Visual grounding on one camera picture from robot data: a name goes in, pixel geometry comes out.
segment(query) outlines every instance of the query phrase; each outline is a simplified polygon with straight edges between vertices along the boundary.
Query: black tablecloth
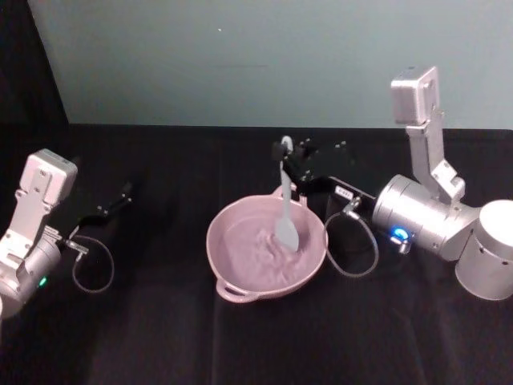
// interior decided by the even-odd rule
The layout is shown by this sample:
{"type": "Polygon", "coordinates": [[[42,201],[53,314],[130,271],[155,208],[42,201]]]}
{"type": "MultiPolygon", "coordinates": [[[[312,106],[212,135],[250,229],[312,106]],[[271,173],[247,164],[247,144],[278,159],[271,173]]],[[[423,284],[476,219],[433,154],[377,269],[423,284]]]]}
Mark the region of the black tablecloth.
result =
{"type": "MultiPolygon", "coordinates": [[[[454,264],[382,243],[378,269],[349,280],[326,262],[281,299],[220,299],[205,252],[208,224],[228,203],[279,184],[271,143],[346,140],[376,175],[411,176],[402,130],[5,126],[0,139],[0,225],[14,209],[26,156],[48,147],[80,156],[72,196],[51,224],[114,197],[134,204],[105,229],[116,276],[108,292],[71,283],[75,255],[2,325],[1,384],[511,384],[511,300],[468,294],[454,264]]],[[[513,192],[510,132],[447,130],[446,157],[467,182],[469,205],[513,192]]],[[[327,197],[310,200],[324,219],[327,197]]]]}

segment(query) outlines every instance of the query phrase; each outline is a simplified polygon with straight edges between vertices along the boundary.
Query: spatula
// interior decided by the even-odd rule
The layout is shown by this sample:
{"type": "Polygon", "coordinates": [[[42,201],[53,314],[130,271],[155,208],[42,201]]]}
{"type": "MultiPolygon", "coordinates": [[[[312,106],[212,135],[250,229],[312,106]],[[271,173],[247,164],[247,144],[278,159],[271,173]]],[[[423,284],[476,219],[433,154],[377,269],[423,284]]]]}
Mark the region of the spatula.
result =
{"type": "MultiPolygon", "coordinates": [[[[289,151],[293,150],[293,142],[289,136],[284,136],[281,139],[281,143],[287,146],[289,151]]],[[[299,249],[299,234],[297,233],[296,226],[290,217],[290,198],[291,192],[291,180],[287,173],[283,171],[283,162],[280,162],[280,174],[281,174],[281,194],[283,196],[283,212],[281,218],[277,220],[274,226],[274,235],[281,244],[292,251],[299,249]]]]}

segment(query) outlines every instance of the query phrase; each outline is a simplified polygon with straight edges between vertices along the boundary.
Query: pink bowl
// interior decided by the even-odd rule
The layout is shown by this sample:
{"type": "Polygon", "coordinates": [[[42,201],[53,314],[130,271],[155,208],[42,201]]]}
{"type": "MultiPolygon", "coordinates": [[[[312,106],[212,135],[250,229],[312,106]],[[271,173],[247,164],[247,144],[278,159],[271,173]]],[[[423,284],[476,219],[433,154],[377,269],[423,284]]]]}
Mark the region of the pink bowl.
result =
{"type": "Polygon", "coordinates": [[[299,250],[286,249],[274,236],[281,217],[281,187],[272,195],[231,203],[213,219],[207,232],[208,262],[219,295],[235,303],[277,298],[297,290],[321,267],[328,237],[306,198],[291,201],[299,250]]]}

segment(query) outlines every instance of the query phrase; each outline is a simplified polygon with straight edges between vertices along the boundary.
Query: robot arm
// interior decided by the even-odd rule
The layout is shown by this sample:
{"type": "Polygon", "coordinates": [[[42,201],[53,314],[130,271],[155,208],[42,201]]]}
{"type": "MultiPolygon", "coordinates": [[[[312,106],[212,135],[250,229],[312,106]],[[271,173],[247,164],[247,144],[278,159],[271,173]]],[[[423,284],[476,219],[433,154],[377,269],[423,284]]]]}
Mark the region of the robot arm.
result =
{"type": "Polygon", "coordinates": [[[465,182],[457,177],[443,154],[438,70],[410,67],[392,81],[394,117],[406,124],[410,137],[413,173],[430,195],[452,205],[465,195],[465,182]]]}
{"type": "MultiPolygon", "coordinates": [[[[307,152],[300,146],[283,153],[275,145],[274,154],[283,157],[284,170],[300,193],[334,193],[350,203],[362,200],[366,204],[356,209],[370,209],[373,225],[390,235],[400,253],[408,253],[415,244],[445,261],[458,261],[456,277],[473,295],[489,300],[510,297],[513,201],[492,201],[478,209],[460,202],[465,182],[444,157],[436,67],[411,67],[394,79],[391,88],[395,120],[406,124],[413,174],[420,183],[402,175],[380,185],[344,182],[355,179],[347,157],[335,151],[341,144],[307,152]],[[365,188],[354,187],[364,184],[365,188]]],[[[367,175],[362,169],[356,174],[367,175]]]]}
{"type": "Polygon", "coordinates": [[[409,68],[391,88],[395,120],[407,124],[412,168],[420,184],[395,176],[378,197],[373,223],[389,231],[395,243],[411,241],[446,261],[458,261],[456,277],[473,295],[510,297],[513,231],[508,218],[513,201],[492,201],[479,209],[460,202],[465,182],[443,155],[436,67],[409,68]]]}
{"type": "Polygon", "coordinates": [[[47,149],[28,157],[15,193],[14,215],[0,240],[0,318],[18,313],[59,262],[62,237],[46,223],[70,194],[77,171],[73,163],[47,149]]]}

